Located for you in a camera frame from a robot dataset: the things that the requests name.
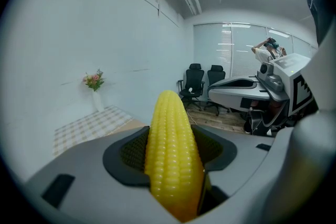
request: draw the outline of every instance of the vr headset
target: vr headset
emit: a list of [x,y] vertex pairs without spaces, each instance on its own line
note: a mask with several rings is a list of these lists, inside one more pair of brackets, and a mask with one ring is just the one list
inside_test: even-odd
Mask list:
[[267,47],[268,45],[272,46],[275,49],[279,47],[279,44],[276,42],[274,38],[269,38],[267,42],[264,44],[264,47]]

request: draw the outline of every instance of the chair base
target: chair base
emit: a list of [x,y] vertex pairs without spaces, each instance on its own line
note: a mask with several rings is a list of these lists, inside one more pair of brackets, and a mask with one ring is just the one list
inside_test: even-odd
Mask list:
[[198,110],[199,110],[199,111],[202,111],[201,106],[197,104],[197,103],[200,103],[199,100],[196,101],[196,100],[193,100],[193,98],[190,98],[190,97],[182,97],[181,100],[182,100],[182,102],[183,102],[183,104],[184,104],[184,108],[185,108],[185,109],[187,109],[188,106],[189,106],[190,104],[193,104],[193,105],[195,105],[196,107],[198,107]]
[[211,101],[208,101],[206,102],[206,106],[204,107],[204,111],[206,110],[206,108],[211,108],[212,106],[215,106],[216,109],[217,109],[217,113],[216,113],[216,116],[219,116],[219,108],[223,108],[223,109],[226,109],[227,110],[227,113],[230,112],[230,109],[226,108],[225,106],[222,106],[220,104],[217,104],[217,103],[214,103],[214,102],[211,102]]

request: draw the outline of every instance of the yellow corn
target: yellow corn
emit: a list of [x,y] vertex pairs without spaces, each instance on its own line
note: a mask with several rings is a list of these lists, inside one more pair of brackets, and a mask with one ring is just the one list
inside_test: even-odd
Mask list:
[[179,221],[196,217],[203,165],[187,114],[173,91],[160,94],[146,147],[152,195]]

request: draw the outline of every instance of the black office chair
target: black office chair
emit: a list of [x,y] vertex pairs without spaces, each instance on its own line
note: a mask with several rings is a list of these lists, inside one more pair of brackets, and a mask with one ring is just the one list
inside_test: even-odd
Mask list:
[[197,99],[197,97],[200,97],[203,94],[203,86],[204,81],[202,81],[204,70],[201,70],[201,65],[199,63],[192,63],[189,66],[189,69],[186,71],[187,74],[187,82],[185,84],[185,89],[182,90],[182,81],[183,79],[179,80],[180,83],[180,95],[182,95],[182,102],[184,104],[187,104],[185,106],[185,109],[190,104],[194,104],[199,108],[200,111],[202,111],[202,108],[197,104],[200,103],[200,101]]
[[[222,66],[216,66],[216,65],[212,65],[211,66],[211,70],[208,71],[208,78],[209,78],[209,86],[216,83],[219,80],[223,80],[225,79],[225,71],[223,71],[223,67]],[[212,106],[215,106],[217,109],[217,114],[216,116],[219,115],[219,107],[224,108],[227,110],[227,112],[229,112],[230,110],[220,104],[214,103],[212,101],[207,101],[206,102],[206,106],[204,107],[204,110],[206,110],[206,108],[210,108]]]

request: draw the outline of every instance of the chair armrest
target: chair armrest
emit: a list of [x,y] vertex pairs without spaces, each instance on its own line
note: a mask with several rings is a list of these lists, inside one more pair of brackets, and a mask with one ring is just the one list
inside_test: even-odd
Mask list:
[[201,85],[202,85],[201,95],[203,95],[204,83],[205,83],[204,81],[201,82]]
[[178,92],[181,92],[181,91],[182,91],[182,81],[183,81],[183,79],[180,79],[180,80],[177,81],[178,83],[180,83],[180,87],[181,87],[181,89],[179,89]]

